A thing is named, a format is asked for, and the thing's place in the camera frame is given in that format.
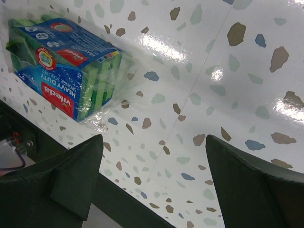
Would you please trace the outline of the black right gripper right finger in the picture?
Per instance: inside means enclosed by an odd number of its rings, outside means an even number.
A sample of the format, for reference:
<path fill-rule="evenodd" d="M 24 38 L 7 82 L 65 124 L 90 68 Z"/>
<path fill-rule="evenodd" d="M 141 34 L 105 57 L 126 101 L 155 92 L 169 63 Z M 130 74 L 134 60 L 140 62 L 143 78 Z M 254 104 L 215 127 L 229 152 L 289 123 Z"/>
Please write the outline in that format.
<path fill-rule="evenodd" d="M 225 227 L 302 228 L 304 175 L 246 153 L 214 135 L 206 153 Z"/>

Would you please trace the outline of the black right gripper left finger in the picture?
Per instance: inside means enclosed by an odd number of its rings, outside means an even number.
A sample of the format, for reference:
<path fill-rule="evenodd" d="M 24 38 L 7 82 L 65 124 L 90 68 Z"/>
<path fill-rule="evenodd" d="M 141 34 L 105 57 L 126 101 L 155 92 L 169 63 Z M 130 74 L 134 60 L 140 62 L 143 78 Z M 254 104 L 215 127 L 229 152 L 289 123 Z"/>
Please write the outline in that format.
<path fill-rule="evenodd" d="M 103 154 L 98 134 L 0 178 L 2 228 L 80 228 L 87 220 Z"/>

